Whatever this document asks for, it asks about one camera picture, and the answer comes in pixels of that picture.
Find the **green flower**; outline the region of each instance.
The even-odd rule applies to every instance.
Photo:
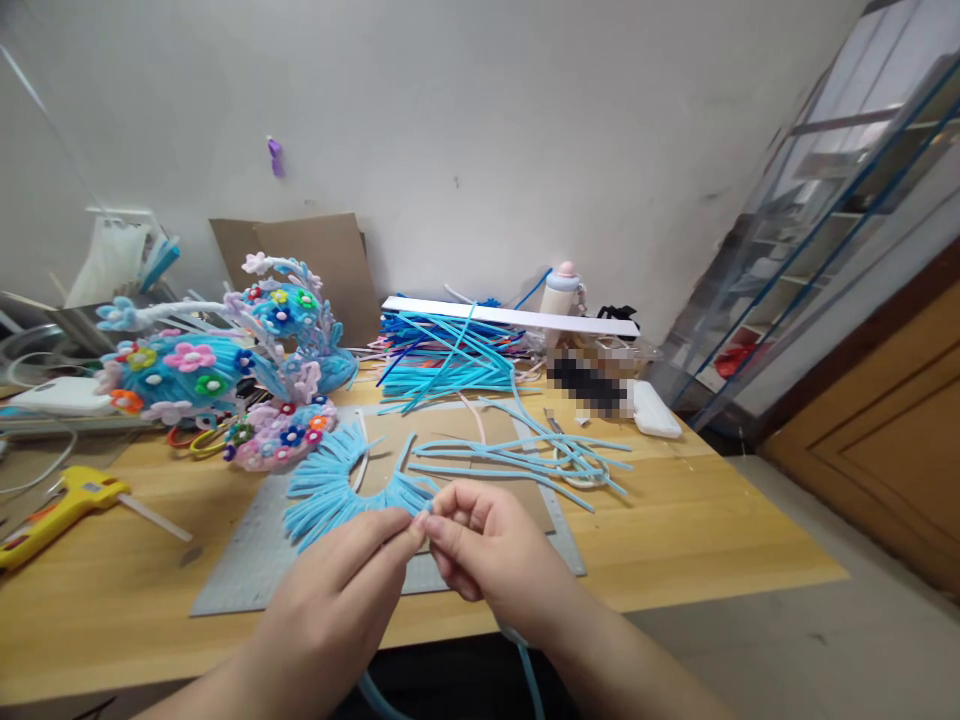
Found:
[[[194,388],[200,395],[208,397],[223,395],[228,389],[227,381],[213,373],[197,378],[197,385]]]
[[[307,310],[312,310],[317,307],[317,299],[306,290],[299,291],[297,294],[297,302],[300,303],[300,307],[304,307]]]

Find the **gray cutting mat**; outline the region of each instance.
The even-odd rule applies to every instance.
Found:
[[[516,401],[504,402],[517,409]],[[439,403],[417,412],[430,412],[463,407],[460,403]],[[338,415],[349,422],[357,410],[373,414],[382,410],[382,405],[342,407]],[[530,429],[514,421],[519,438],[532,437]],[[290,473],[269,475],[254,498],[250,509],[230,538],[223,556],[210,574],[190,610],[190,617],[221,615],[223,613],[263,610],[273,597],[281,578],[297,557],[296,548],[283,532],[283,511],[289,502],[286,497]],[[576,575],[586,575],[587,569],[580,551],[570,532],[570,525],[563,514],[557,495],[553,490],[540,487],[543,500],[553,520],[554,532],[547,537],[560,553],[570,570]],[[403,594],[446,590],[437,566],[429,553],[414,556],[407,565],[407,579]]]

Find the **white wall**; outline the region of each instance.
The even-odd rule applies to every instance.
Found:
[[[354,211],[382,292],[501,299],[576,261],[661,341],[863,0],[11,0],[2,38],[95,191],[184,237]],[[90,204],[0,67],[0,284],[55,302]],[[285,146],[273,178],[264,136]],[[323,274],[323,268],[316,268]]]

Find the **door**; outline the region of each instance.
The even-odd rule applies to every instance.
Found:
[[[761,454],[960,596],[960,282],[807,405]]]

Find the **yellow flower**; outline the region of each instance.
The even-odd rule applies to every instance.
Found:
[[[157,361],[157,351],[153,348],[142,347],[127,355],[127,364],[134,372],[139,372],[153,366]]]

